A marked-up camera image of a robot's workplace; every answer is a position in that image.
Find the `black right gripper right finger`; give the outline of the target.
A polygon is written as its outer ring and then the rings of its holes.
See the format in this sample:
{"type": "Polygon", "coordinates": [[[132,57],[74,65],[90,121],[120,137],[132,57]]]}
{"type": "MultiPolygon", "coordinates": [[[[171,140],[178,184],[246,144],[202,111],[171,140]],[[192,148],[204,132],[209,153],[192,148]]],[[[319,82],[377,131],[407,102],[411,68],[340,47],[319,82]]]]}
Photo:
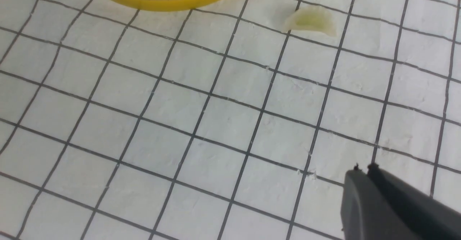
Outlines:
{"type": "Polygon", "coordinates": [[[460,213],[379,168],[368,166],[373,182],[393,212],[421,240],[459,240],[460,213]]]}

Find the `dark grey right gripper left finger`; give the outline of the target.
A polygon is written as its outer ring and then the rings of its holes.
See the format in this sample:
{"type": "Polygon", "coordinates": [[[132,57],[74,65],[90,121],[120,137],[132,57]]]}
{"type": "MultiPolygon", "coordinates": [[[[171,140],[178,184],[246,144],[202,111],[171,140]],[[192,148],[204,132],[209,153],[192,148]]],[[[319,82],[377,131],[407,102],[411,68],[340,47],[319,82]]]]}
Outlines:
{"type": "Polygon", "coordinates": [[[421,240],[393,212],[358,164],[345,174],[340,216],[346,240],[421,240]]]}

